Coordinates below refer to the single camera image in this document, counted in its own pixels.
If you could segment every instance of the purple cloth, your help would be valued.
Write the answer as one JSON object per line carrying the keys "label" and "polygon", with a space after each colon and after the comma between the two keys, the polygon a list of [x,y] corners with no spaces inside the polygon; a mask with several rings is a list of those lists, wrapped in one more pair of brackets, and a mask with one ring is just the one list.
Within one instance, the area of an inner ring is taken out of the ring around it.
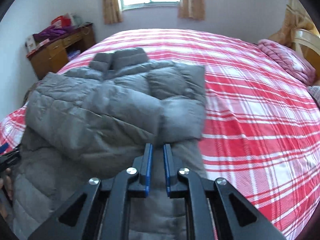
{"label": "purple cloth", "polygon": [[54,25],[51,25],[42,32],[33,34],[33,37],[35,41],[44,41],[45,39],[54,40],[66,33],[71,33],[72,31],[74,31],[74,27],[72,26],[56,28]]}

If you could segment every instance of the metal bolt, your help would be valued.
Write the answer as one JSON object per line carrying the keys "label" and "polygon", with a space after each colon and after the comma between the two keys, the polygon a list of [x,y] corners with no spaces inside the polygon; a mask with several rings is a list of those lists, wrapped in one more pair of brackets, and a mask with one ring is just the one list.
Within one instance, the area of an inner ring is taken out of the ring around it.
{"label": "metal bolt", "polygon": [[130,175],[136,174],[137,173],[137,169],[134,168],[134,167],[127,168],[127,173],[130,174]]}
{"label": "metal bolt", "polygon": [[227,184],[227,180],[224,179],[224,178],[217,178],[217,179],[216,179],[216,182],[217,182],[219,185],[222,185],[222,186],[224,186],[224,185]]}
{"label": "metal bolt", "polygon": [[180,173],[181,175],[187,175],[187,174],[189,174],[189,172],[190,172],[190,170],[189,170],[188,168],[181,168],[181,169],[179,170],[179,173]]}
{"label": "metal bolt", "polygon": [[89,184],[90,185],[97,185],[99,183],[99,179],[98,178],[91,178],[89,179]]}

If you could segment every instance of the black metal bracket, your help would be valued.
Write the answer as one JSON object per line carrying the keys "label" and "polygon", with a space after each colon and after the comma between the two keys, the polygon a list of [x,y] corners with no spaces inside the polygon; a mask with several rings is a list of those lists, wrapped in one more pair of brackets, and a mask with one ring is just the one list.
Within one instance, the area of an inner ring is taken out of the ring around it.
{"label": "black metal bracket", "polygon": [[[150,190],[153,146],[132,167],[111,179],[92,178],[45,221],[29,240],[127,240],[130,199]],[[164,145],[167,194],[184,198],[188,240],[285,240],[284,236],[226,179],[201,178]]]}
{"label": "black metal bracket", "polygon": [[[5,143],[0,147],[0,154],[3,153],[9,147],[8,143]],[[0,173],[4,172],[7,168],[17,164],[21,160],[20,145],[15,147],[14,150],[0,155]]]}
{"label": "black metal bracket", "polygon": [[188,240],[214,240],[212,216],[219,240],[285,240],[285,237],[226,179],[201,178],[163,147],[167,193],[184,198]]}
{"label": "black metal bracket", "polygon": [[132,167],[111,179],[90,179],[28,239],[128,239],[130,199],[149,194],[152,154],[153,146],[147,144]]}

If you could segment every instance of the bed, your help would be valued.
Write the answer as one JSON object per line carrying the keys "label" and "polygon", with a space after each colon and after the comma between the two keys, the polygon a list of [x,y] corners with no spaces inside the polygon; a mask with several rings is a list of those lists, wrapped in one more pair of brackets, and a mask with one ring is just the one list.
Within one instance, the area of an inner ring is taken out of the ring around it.
{"label": "bed", "polygon": [[[225,177],[287,239],[320,200],[320,111],[306,86],[256,45],[212,33],[150,29],[117,33],[65,65],[97,52],[142,47],[151,59],[206,66],[206,123],[200,149],[209,179]],[[0,124],[0,143],[19,144],[27,105]]]}

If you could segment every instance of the plaid bedspread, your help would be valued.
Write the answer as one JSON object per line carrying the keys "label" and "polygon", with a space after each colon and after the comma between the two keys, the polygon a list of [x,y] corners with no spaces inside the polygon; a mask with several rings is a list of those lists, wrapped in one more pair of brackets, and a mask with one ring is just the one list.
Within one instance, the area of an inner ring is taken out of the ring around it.
{"label": "plaid bedspread", "polygon": [[[117,33],[64,66],[86,66],[97,52],[143,47],[151,59],[206,66],[207,118],[200,148],[210,179],[225,177],[287,239],[320,199],[320,111],[306,87],[257,46],[191,30]],[[0,143],[15,147],[26,106],[0,124]]]}

